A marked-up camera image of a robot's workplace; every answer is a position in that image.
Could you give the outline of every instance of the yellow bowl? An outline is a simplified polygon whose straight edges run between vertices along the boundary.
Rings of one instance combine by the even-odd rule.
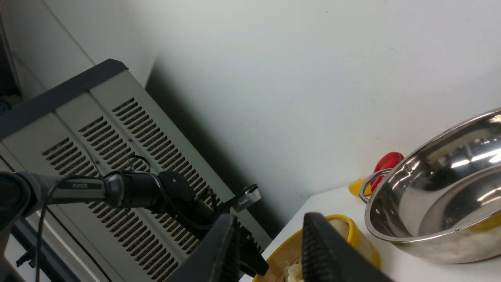
[[[379,253],[372,243],[360,232],[351,218],[342,214],[333,214],[325,217],[333,226],[336,221],[348,224],[348,234],[341,234],[350,246],[356,249],[363,257],[377,269],[381,266]],[[266,260],[270,268],[264,276],[256,275],[253,282],[285,282],[284,270],[288,265],[300,263],[303,245],[303,230],[299,230],[285,240]]]

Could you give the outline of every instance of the white table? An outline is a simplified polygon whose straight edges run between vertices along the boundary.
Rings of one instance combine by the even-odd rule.
[[[372,236],[365,227],[364,210],[365,204],[351,195],[346,187],[314,195],[266,248],[263,257],[268,258],[283,241],[303,227],[305,213],[344,214],[353,219],[365,236],[372,241],[381,255],[381,270],[395,281],[501,281],[501,257],[465,264],[427,262]],[[252,278],[247,275],[240,279],[240,282],[251,281]]]

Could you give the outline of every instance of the ventilation slot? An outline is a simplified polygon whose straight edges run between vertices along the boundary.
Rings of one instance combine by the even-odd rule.
[[[120,113],[130,112],[135,107],[129,104],[124,104]],[[134,152],[104,117],[96,119],[79,132],[112,169],[144,171],[147,168],[142,160],[129,160]],[[170,252],[131,209],[112,209],[104,203],[91,203],[89,209],[101,219],[134,260],[144,266],[143,269],[152,280],[163,281],[177,267],[178,262],[174,261]]]
[[[212,206],[210,194],[207,193],[209,186],[134,98],[114,108],[112,112],[157,162],[157,165],[164,170],[173,170],[182,174],[196,194],[203,193],[204,203]],[[221,204],[221,199],[217,195],[216,202],[218,205]],[[157,214],[155,217],[186,254],[194,251],[199,242],[191,232],[167,215]]]
[[[113,236],[122,243],[152,280],[163,281],[158,277],[168,277],[177,267],[178,264],[170,252],[155,238],[133,210],[108,209],[104,203],[91,203],[88,207],[102,218],[101,222],[106,224]]]
[[[109,154],[117,146],[118,134],[108,125],[103,117],[83,127],[79,132],[93,147],[100,148],[99,154]],[[109,159],[114,159],[109,165],[117,165],[122,159],[116,159],[116,155],[123,153],[115,152]],[[70,138],[66,138],[42,153],[49,164],[61,175],[85,175],[98,176],[92,163]],[[134,161],[135,166],[142,165],[142,161]],[[167,278],[178,266],[170,252],[155,238],[144,222],[131,209],[114,209],[102,202],[88,203],[90,212],[109,229],[110,233],[122,243],[126,251],[137,263],[144,267],[145,273],[151,280],[161,282]]]
[[[144,161],[130,159],[134,152],[104,117],[96,119],[79,132],[111,169],[143,171],[148,168]]]
[[[98,172],[92,163],[75,145],[70,138],[66,138],[42,153],[49,164],[60,175],[85,175],[95,177]]]

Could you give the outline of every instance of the red pepper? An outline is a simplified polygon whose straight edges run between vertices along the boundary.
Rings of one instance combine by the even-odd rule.
[[[392,169],[395,166],[397,166],[397,164],[399,162],[401,162],[403,159],[404,159],[404,156],[401,153],[389,152],[378,161],[378,163],[376,164],[376,167],[374,168],[374,172],[380,171],[383,169]],[[383,178],[384,178],[384,176],[381,176],[381,177],[371,181],[371,191],[372,192],[374,192],[374,190],[379,185],[381,180],[383,180]]]

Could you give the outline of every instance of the robotic arm link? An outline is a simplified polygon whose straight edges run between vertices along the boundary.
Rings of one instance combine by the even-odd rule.
[[[228,213],[230,207],[241,209],[242,205],[248,205],[249,193],[255,191],[257,186],[250,186],[220,207],[214,203],[210,208],[196,195],[186,179],[174,171],[158,175],[116,171],[102,178],[0,172],[0,281],[4,281],[7,275],[16,277],[4,254],[15,221],[28,217],[47,204],[103,201],[113,208],[146,208],[155,213],[168,213],[202,240],[221,214]],[[249,232],[241,227],[240,234]],[[252,240],[241,237],[241,271],[252,276],[264,275],[268,264]]]

